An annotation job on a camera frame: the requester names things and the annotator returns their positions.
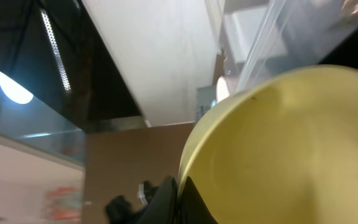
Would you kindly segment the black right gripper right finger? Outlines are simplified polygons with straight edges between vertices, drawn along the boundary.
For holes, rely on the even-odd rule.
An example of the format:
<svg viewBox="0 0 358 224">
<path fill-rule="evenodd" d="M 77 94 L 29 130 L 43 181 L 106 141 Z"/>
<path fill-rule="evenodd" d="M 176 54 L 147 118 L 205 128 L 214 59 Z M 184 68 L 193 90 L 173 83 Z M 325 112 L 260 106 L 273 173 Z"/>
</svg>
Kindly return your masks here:
<svg viewBox="0 0 358 224">
<path fill-rule="evenodd" d="M 180 197 L 179 220 L 180 224 L 218 224 L 191 177 L 186 178 Z"/>
</svg>

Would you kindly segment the yellow bowl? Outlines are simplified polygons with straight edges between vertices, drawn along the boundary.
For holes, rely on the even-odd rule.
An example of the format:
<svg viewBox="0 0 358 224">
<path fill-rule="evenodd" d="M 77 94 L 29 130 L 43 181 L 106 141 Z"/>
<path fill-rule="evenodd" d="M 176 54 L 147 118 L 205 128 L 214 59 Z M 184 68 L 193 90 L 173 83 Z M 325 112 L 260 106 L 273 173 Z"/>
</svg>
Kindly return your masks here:
<svg viewBox="0 0 358 224">
<path fill-rule="evenodd" d="M 218 223 L 358 223 L 358 70 L 299 68 L 222 100 L 179 178 Z"/>
</svg>

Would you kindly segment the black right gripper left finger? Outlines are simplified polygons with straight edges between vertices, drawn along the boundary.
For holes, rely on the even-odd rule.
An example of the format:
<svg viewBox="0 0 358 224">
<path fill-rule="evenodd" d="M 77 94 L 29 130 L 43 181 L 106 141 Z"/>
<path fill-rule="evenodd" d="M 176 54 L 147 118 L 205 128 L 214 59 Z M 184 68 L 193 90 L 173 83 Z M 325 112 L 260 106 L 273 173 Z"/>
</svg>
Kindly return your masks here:
<svg viewBox="0 0 358 224">
<path fill-rule="evenodd" d="M 175 219 L 177 182 L 168 176 L 159 185 L 145 180 L 139 185 L 137 197 L 144 206 L 135 211 L 123 195 L 112 199 L 105 207 L 109 224 L 171 224 Z"/>
</svg>

